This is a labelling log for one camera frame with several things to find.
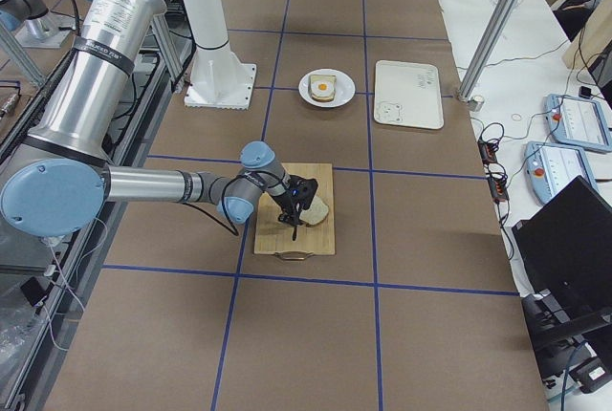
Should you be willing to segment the white round plate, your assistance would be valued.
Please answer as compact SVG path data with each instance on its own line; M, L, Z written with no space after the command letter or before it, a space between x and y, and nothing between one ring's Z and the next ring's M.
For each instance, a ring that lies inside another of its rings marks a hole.
M309 83L309 75L312 75L312 74L334 75L337 78L336 95L332 101L317 102L310 97L309 90L308 90L308 83ZM308 103L312 105L315 105L319 108L336 108L336 107L340 107L346 104L347 102L349 102L353 98L356 92L356 88L355 88L353 79L347 74L345 74L344 72L341 72L335 69L323 68L323 69L313 70L310 73L306 74L299 81L298 91L300 93L300 96L305 101L307 101Z

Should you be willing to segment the bread slice with egg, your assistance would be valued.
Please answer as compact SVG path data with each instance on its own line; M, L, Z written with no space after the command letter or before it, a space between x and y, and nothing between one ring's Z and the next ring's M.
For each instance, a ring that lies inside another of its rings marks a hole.
M308 90L310 97L317 102L330 102L336 95L337 78L334 75L309 75Z

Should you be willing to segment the bamboo cutting board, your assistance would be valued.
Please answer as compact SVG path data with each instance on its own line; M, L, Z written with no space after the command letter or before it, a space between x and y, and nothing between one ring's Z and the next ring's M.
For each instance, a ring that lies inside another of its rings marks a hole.
M280 208L268 195L259 200L257 209L253 253L273 255L285 260L303 260L310 256L334 255L336 253L334 179L330 163L283 162L290 174L318 182L317 195L329 212L315 226L299 226L296 240L293 228L277 221Z

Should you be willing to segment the cream plastic tray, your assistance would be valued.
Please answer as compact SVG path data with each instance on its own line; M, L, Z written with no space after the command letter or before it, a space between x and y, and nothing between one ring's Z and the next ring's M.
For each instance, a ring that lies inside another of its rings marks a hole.
M379 60L373 116L379 124L441 129L444 114L438 69L431 64Z

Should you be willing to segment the orange black usb hub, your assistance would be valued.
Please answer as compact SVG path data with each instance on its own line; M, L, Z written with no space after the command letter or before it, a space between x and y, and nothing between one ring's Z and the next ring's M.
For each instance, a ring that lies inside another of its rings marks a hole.
M498 141L479 139L477 145L493 201L497 204L507 203L510 200L507 190L508 174L496 157Z

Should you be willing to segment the small metal tape roll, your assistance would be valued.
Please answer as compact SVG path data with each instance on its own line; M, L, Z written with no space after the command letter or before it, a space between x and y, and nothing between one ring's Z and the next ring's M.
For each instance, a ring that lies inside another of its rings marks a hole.
M479 113L483 108L485 103L485 98L480 95L474 95L468 101L468 107L471 112Z

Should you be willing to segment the blue teach pendant lower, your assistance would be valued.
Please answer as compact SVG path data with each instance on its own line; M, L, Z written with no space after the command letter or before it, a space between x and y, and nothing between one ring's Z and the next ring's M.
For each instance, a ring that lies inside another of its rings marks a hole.
M525 162L533 192L542 205L576 177L582 177L598 191L586 152L575 145L529 141Z

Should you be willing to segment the blue teach pendant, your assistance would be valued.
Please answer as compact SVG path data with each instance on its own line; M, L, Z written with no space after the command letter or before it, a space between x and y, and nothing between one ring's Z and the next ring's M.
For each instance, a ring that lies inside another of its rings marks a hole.
M576 177L582 177L598 191L586 152L575 145L529 141L525 162L533 192L542 205Z
M544 112L557 142L611 152L611 133L596 100L551 94L545 98Z

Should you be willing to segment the black laptop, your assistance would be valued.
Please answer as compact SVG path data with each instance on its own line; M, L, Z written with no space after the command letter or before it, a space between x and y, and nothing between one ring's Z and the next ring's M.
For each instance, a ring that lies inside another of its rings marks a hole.
M513 235L536 292L572 315L611 306L611 206L581 176Z

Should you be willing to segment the blue teach pendant upper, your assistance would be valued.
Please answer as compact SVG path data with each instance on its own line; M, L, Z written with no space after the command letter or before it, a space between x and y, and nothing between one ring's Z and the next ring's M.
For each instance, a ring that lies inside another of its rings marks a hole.
M545 98L544 112L557 142L611 152L611 133L596 100L551 94Z

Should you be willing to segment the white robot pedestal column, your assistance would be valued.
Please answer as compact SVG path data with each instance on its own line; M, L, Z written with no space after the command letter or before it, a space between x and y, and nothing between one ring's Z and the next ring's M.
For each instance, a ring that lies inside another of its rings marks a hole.
M195 41L187 107L246 110L256 66L240 61L230 46L221 0L184 0Z

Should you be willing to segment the aluminium frame post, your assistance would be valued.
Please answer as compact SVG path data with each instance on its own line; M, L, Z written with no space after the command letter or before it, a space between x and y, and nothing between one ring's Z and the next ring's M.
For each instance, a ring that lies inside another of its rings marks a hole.
M498 0L457 91L457 98L459 100L463 102L470 101L477 80L483 73L516 2L517 0Z

